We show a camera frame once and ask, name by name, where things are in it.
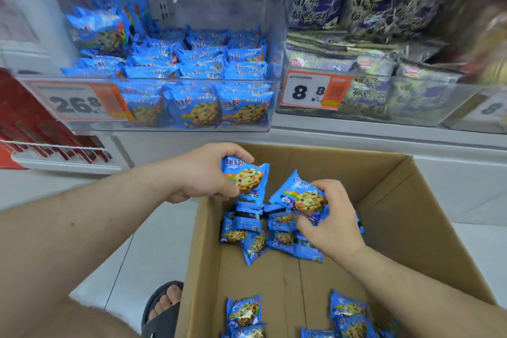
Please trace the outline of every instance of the person's right hand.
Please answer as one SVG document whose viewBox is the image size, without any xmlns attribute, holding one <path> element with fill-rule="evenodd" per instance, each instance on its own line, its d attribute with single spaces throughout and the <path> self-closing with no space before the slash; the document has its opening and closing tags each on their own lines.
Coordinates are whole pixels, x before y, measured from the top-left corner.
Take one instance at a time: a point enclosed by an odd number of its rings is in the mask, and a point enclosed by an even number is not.
<svg viewBox="0 0 507 338">
<path fill-rule="evenodd" d="M 341 266 L 365 247 L 354 207 L 340 181 L 322 179 L 311 182 L 326 194 L 329 216 L 314 226 L 304 215 L 298 216 L 299 231 L 325 255 Z"/>
</svg>

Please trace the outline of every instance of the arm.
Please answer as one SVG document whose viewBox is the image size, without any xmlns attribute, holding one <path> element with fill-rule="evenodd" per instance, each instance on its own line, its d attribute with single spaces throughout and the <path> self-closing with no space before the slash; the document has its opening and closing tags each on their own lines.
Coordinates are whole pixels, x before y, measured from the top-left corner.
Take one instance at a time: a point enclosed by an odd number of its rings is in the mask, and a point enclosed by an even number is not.
<svg viewBox="0 0 507 338">
<path fill-rule="evenodd" d="M 22 335 L 163 201 L 236 196 L 220 168 L 226 155 L 254 161 L 238 145 L 208 144 L 0 212 L 0 336 Z"/>
<path fill-rule="evenodd" d="M 502 337 L 507 311 L 411 270 L 367 247 L 355 211 L 338 181 L 313 184 L 324 190 L 329 217 L 314 227 L 305 217 L 298 228 L 318 249 L 358 279 L 417 336 Z"/>
</svg>

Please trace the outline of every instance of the person's left arm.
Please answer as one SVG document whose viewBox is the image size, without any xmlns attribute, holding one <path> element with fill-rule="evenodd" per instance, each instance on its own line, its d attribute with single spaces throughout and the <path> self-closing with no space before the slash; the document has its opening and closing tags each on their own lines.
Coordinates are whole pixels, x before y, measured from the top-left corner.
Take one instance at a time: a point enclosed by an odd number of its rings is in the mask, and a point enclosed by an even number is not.
<svg viewBox="0 0 507 338">
<path fill-rule="evenodd" d="M 207 144 L 0 212 L 0 336 L 20 336 L 162 202 L 237 196 L 220 168 L 224 156 L 254 161 L 236 144 Z"/>
</svg>

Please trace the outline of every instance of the toe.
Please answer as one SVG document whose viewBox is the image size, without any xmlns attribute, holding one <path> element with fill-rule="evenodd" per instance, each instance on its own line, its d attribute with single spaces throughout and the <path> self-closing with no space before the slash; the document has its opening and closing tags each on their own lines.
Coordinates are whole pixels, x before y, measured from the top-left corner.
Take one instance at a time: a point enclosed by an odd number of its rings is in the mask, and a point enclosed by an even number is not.
<svg viewBox="0 0 507 338">
<path fill-rule="evenodd" d="M 163 295 L 161 298 L 160 298 L 160 304 L 162 305 L 162 308 L 164 310 L 167 310 L 169 309 L 171 306 L 172 306 L 172 303 L 171 301 L 169 300 L 169 297 L 166 296 L 166 295 Z"/>
<path fill-rule="evenodd" d="M 155 318 L 156 316 L 158 316 L 157 312 L 155 311 L 155 309 L 151 310 L 149 312 L 149 316 L 148 316 L 148 320 L 151 321 L 153 318 Z"/>
<path fill-rule="evenodd" d="M 181 289 L 176 285 L 171 285 L 167 289 L 167 296 L 172 304 L 178 303 L 181 301 Z"/>
<path fill-rule="evenodd" d="M 160 302 L 157 302 L 157 304 L 155 305 L 155 311 L 157 312 L 157 315 L 160 315 L 164 312 L 164 308 L 162 307 Z"/>
</svg>

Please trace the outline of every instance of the orange and white price tag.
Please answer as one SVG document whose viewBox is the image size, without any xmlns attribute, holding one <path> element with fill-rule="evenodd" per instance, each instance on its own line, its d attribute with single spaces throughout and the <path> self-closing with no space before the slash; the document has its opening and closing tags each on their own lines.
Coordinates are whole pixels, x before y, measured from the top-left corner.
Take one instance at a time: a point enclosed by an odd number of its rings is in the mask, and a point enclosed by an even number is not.
<svg viewBox="0 0 507 338">
<path fill-rule="evenodd" d="M 351 75 L 290 69 L 285 77 L 280 104 L 338 110 L 353 79 Z"/>
<path fill-rule="evenodd" d="M 112 83 L 30 80 L 31 91 L 61 121 L 134 120 Z"/>
</svg>

